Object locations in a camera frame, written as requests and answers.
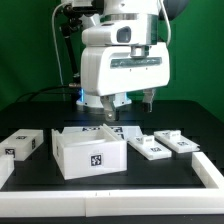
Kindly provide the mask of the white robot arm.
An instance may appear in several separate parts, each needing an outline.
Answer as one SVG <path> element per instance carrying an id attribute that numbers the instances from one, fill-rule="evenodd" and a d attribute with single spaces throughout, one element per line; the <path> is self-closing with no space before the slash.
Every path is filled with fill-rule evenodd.
<path id="1" fill-rule="evenodd" d="M 169 40 L 158 22 L 169 23 L 189 0 L 61 0 L 67 18 L 82 25 L 82 105 L 115 121 L 129 104 L 126 94 L 143 91 L 152 108 L 155 89 L 170 79 Z"/>

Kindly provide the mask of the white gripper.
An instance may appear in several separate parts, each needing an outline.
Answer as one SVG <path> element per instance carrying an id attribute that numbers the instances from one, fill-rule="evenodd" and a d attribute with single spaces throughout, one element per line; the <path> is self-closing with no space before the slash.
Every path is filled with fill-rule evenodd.
<path id="1" fill-rule="evenodd" d="M 170 79 L 169 53 L 164 42 L 149 50 L 146 58 L 132 58 L 128 46 L 87 47 L 81 58 L 81 86 L 93 96 L 102 96 L 107 121 L 117 121 L 113 94 L 144 90 L 145 112 L 151 112 L 155 90 Z"/>

